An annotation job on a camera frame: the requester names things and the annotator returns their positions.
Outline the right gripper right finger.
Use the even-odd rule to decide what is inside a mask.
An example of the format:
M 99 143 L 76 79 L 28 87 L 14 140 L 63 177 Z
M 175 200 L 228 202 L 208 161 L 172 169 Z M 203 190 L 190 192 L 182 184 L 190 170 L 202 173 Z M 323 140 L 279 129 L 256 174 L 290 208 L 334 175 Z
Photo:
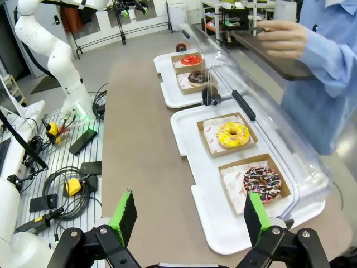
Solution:
M 244 207 L 252 249 L 237 267 L 270 267 L 282 262 L 286 267 L 330 267 L 322 243 L 314 229 L 292 233 L 284 224 L 273 225 L 257 193 L 249 193 Z

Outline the person's left hand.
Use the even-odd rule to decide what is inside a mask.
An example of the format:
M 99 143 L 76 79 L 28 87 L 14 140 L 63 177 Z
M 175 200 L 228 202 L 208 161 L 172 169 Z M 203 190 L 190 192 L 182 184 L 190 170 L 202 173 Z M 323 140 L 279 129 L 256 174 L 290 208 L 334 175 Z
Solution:
M 265 30 L 257 38 L 267 54 L 296 60 L 303 55 L 307 44 L 307 29 L 304 26 L 283 20 L 260 21 L 257 26 Z

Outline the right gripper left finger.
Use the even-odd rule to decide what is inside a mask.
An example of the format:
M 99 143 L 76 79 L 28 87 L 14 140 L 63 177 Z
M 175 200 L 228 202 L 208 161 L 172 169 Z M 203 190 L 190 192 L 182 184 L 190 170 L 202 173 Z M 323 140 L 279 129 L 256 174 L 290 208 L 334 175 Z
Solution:
M 87 232 L 66 229 L 47 266 L 92 267 L 95 261 L 106 260 L 110 267 L 140 267 L 128 249 L 136 219 L 134 196 L 127 190 L 108 224 Z

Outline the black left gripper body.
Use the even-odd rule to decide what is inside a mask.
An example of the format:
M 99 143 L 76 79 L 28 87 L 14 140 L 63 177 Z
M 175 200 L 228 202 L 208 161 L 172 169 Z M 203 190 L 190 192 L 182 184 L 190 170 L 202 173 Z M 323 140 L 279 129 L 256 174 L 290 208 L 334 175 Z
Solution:
M 118 10 L 144 9 L 144 4 L 142 1 L 114 0 L 113 4 Z

